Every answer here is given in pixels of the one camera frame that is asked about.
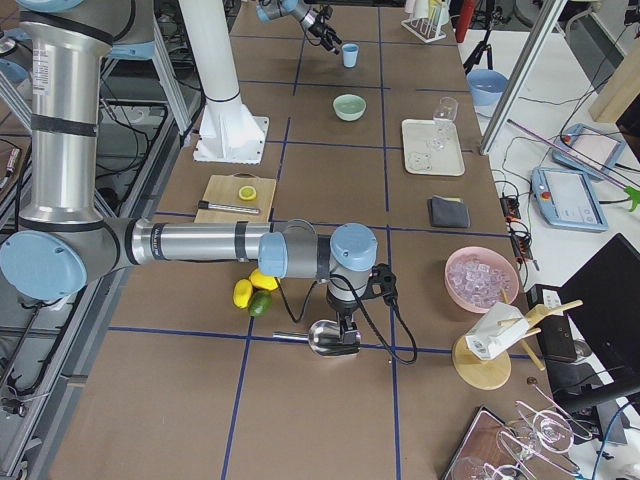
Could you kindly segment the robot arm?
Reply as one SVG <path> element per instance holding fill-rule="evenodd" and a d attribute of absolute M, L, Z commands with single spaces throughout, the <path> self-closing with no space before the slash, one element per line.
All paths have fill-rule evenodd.
<path fill-rule="evenodd" d="M 320 235 L 307 222 L 153 223 L 106 218 L 94 205 L 100 71 L 109 55 L 150 58 L 149 1 L 24 1 L 21 27 L 33 42 L 32 193 L 19 230 L 1 248 L 1 270 L 22 294 L 54 300 L 113 271 L 163 261 L 254 261 L 276 278 L 327 287 L 334 320 L 315 322 L 309 345 L 354 353 L 353 314 L 371 285 L 377 253 L 360 224 Z"/>
<path fill-rule="evenodd" d="M 329 24 L 333 14 L 333 8 L 330 5 L 315 7 L 299 0 L 258 1 L 256 14 L 262 22 L 291 17 L 298 23 L 305 38 L 313 46 L 321 46 L 336 55 L 340 53 L 342 40 Z"/>

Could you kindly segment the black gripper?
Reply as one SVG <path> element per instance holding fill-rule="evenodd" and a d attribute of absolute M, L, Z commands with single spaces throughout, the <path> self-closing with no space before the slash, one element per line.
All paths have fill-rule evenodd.
<path fill-rule="evenodd" d="M 305 38 L 312 46 L 322 46 L 328 52 L 338 54 L 339 49 L 334 45 L 342 44 L 343 41 L 334 29 L 330 29 L 325 18 L 318 14 L 311 26 L 306 30 Z"/>
<path fill-rule="evenodd" d="M 326 298 L 329 306 L 336 312 L 341 345 L 358 344 L 358 328 L 354 323 L 354 315 L 361 309 L 368 283 L 368 274 L 330 276 Z"/>

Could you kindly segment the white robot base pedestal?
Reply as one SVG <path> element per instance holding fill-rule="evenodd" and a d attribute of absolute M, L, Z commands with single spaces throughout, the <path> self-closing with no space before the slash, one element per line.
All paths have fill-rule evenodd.
<path fill-rule="evenodd" d="M 205 97 L 194 159 L 257 165 L 269 119 L 254 116 L 242 100 L 223 3 L 179 5 Z"/>

